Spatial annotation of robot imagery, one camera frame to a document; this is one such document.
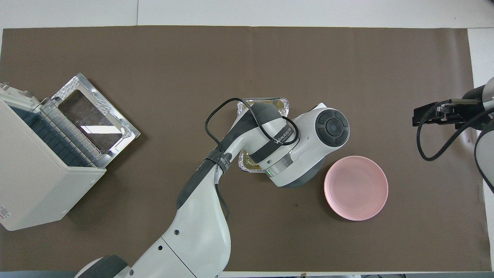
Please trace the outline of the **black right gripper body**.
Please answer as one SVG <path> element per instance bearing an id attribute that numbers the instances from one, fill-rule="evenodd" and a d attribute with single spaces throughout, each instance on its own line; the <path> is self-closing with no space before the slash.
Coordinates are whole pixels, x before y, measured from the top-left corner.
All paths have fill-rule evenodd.
<path id="1" fill-rule="evenodd" d="M 424 124 L 461 125 L 480 113 L 480 104 L 454 103 L 443 104 L 430 103 L 413 110 L 413 127 L 419 126 L 422 118 Z"/>

